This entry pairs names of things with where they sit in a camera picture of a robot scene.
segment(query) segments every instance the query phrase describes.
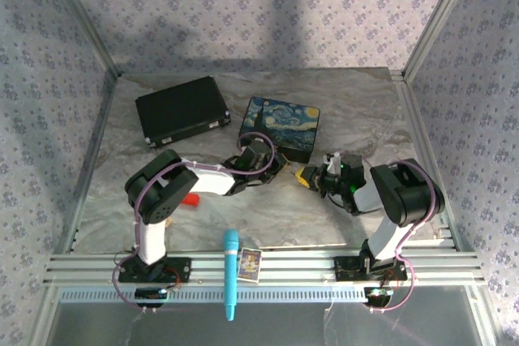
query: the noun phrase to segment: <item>starry night box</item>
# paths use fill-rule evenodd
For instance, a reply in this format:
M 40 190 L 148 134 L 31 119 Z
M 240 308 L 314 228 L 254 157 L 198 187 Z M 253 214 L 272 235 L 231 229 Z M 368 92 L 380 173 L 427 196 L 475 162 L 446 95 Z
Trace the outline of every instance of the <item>starry night box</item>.
M 267 135 L 290 161 L 307 164 L 314 150 L 319 109 L 254 96 L 249 102 L 240 135 L 259 131 Z

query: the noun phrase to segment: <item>starry night painting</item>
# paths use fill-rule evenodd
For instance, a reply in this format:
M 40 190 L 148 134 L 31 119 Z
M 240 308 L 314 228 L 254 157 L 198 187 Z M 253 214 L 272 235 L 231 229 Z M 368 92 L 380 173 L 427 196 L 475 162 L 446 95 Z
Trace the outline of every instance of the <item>starry night painting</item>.
M 259 131 L 279 147 L 311 153 L 320 111 L 314 107 L 253 97 L 240 134 Z

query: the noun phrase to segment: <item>patterned wall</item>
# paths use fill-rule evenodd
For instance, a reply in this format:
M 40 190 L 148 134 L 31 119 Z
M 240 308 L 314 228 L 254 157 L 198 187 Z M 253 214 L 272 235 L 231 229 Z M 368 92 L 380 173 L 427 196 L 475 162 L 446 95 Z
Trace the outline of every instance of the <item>patterned wall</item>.
M 413 85 L 459 229 L 519 342 L 519 0 L 459 0 Z
M 82 0 L 123 72 L 402 69 L 438 0 Z
M 11 346 L 70 222 L 105 88 L 63 0 L 0 0 L 0 10 L 0 344 Z

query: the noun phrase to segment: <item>box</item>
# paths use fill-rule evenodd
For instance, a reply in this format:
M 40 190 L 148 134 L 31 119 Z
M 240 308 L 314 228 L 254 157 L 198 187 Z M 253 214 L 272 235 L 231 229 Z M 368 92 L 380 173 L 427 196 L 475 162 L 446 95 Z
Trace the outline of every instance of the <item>box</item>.
M 249 102 L 240 135 L 267 135 L 288 160 L 307 164 L 314 150 L 319 109 L 254 96 Z
M 230 123 L 229 110 L 212 76 L 140 96 L 135 105 L 149 147 L 161 147 Z

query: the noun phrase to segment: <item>microphone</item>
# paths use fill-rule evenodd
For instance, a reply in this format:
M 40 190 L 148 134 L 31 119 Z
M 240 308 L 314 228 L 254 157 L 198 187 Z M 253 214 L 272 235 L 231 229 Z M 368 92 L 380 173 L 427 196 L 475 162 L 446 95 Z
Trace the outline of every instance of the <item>microphone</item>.
M 238 294 L 238 247 L 238 230 L 227 230 L 224 235 L 224 305 L 225 315 L 230 322 L 234 320 L 234 308 Z

